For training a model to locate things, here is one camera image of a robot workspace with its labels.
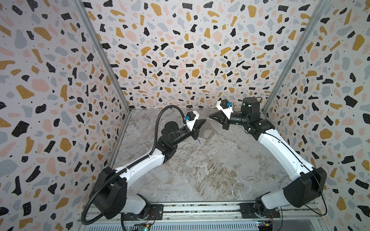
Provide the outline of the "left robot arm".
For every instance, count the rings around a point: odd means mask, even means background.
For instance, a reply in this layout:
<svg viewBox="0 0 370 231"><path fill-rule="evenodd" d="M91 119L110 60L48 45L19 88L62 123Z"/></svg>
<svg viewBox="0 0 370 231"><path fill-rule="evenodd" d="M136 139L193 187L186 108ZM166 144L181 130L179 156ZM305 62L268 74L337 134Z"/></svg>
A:
<svg viewBox="0 0 370 231"><path fill-rule="evenodd" d="M130 194L128 189L134 182L152 169L166 163L177 151L178 144L192 137L198 138L206 119L192 121L192 130L188 126L179 128L174 121L167 122L161 131L153 153L148 153L116 169L106 167L99 174L97 182L89 196L89 202L82 213L82 223L89 225L105 217L112 219L119 213L134 214L138 219L149 215L150 202L141 194Z"/></svg>

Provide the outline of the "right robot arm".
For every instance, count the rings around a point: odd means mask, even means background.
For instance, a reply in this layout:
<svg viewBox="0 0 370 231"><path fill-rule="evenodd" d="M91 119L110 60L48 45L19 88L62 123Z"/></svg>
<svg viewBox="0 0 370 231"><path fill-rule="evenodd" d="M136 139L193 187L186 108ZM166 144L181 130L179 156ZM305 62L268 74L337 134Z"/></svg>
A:
<svg viewBox="0 0 370 231"><path fill-rule="evenodd" d="M301 208L317 198L323 198L326 171L305 161L283 140L272 123L261 117L260 101L256 97L244 98L240 111L234 111L233 104L227 99L219 100L216 107L218 111L210 114L209 118L225 130L231 125L242 126L247 134L271 152L291 179L291 183L284 188L255 199L253 209L257 216L265 217L274 209L285 206Z"/></svg>

